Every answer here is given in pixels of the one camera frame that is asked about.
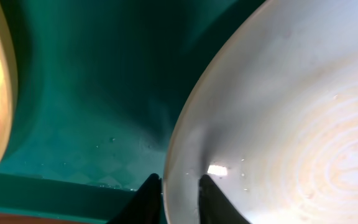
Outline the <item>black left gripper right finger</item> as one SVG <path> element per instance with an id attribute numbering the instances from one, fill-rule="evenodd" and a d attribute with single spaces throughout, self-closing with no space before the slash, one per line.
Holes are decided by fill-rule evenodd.
<path id="1" fill-rule="evenodd" d="M 202 175 L 198 185 L 200 224 L 250 224 L 209 175 Z"/>

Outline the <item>light blue plate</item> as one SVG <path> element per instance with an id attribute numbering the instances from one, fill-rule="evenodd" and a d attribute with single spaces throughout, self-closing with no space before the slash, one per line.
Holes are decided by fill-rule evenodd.
<path id="1" fill-rule="evenodd" d="M 358 0 L 271 0 L 188 97 L 163 175 L 169 223 L 198 223 L 208 174 L 251 223 L 358 223 Z"/>

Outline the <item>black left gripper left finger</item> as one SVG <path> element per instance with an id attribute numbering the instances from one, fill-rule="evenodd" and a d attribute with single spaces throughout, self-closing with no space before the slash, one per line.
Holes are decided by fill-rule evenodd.
<path id="1" fill-rule="evenodd" d="M 151 174 L 132 200 L 107 224 L 159 224 L 162 208 L 162 180 Z"/>

